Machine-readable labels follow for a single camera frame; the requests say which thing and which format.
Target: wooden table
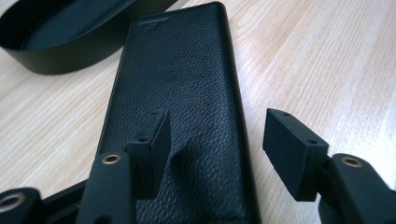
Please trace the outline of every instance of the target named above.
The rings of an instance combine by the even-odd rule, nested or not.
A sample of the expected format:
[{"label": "wooden table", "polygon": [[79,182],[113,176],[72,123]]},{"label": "wooden table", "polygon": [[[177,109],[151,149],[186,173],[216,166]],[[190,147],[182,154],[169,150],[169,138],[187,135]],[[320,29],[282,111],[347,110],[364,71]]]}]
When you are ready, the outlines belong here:
[{"label": "wooden table", "polygon": [[[221,2],[263,223],[319,223],[318,205],[296,203],[262,151],[268,107],[304,122],[330,155],[367,160],[395,189],[396,2]],[[12,1],[0,3],[4,12]],[[119,59],[120,50],[75,73],[41,76],[0,50],[0,191],[29,186],[47,197],[88,177]]]}]

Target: pebbled leather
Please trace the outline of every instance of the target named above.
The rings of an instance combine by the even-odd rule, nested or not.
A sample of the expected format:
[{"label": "pebbled leather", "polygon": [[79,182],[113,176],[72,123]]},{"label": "pebbled leather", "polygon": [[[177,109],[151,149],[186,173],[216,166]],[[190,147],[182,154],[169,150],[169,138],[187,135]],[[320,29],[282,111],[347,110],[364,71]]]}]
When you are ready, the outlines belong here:
[{"label": "pebbled leather", "polygon": [[132,23],[98,155],[123,150],[140,120],[167,108],[172,148],[158,198],[138,223],[260,223],[224,5]]}]

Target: black leather case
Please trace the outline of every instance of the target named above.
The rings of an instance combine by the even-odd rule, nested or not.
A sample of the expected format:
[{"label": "black leather case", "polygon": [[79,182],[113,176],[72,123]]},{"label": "black leather case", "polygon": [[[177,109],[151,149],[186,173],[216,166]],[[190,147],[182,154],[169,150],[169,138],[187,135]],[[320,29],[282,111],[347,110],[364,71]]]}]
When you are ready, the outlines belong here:
[{"label": "black leather case", "polygon": [[138,223],[260,223],[224,5],[133,22],[98,154],[123,150],[157,108],[170,110],[172,148],[158,198],[137,202]]}]

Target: small hole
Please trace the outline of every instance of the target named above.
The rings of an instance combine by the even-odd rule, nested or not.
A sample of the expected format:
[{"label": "small hole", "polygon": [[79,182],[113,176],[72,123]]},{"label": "small hole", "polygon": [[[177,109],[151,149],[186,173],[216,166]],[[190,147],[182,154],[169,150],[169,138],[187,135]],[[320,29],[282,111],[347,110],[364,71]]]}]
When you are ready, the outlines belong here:
[{"label": "small hole", "polygon": [[114,163],[118,162],[119,160],[121,160],[120,155],[109,155],[102,159],[102,163],[109,165],[109,164],[114,164]]},{"label": "small hole", "polygon": [[149,140],[147,138],[139,138],[139,142],[148,142]]},{"label": "small hole", "polygon": [[95,220],[94,224],[110,224],[111,222],[111,216],[101,216]]},{"label": "small hole", "polygon": [[349,166],[353,166],[353,167],[362,167],[363,166],[363,164],[360,161],[355,160],[355,159],[350,158],[350,157],[343,157],[343,158],[341,158],[341,161],[344,164],[349,165]]},{"label": "small hole", "polygon": [[10,211],[20,204],[22,204],[25,200],[25,196],[22,193],[15,193],[8,195],[7,197],[0,200],[0,213],[4,213]]}]

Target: wood grain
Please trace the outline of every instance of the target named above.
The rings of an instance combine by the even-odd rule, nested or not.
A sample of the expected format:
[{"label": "wood grain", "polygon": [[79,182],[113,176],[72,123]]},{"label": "wood grain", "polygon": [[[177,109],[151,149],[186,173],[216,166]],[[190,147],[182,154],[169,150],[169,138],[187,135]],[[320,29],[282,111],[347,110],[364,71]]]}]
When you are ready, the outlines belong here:
[{"label": "wood grain", "polygon": [[[304,122],[331,145],[330,155],[367,160],[396,189],[396,2],[221,2],[263,223],[320,223],[318,205],[296,203],[262,151],[268,107]],[[0,12],[12,4],[0,3]],[[47,197],[87,178],[119,58],[120,50],[52,77],[0,50],[0,191],[29,186]]]}]

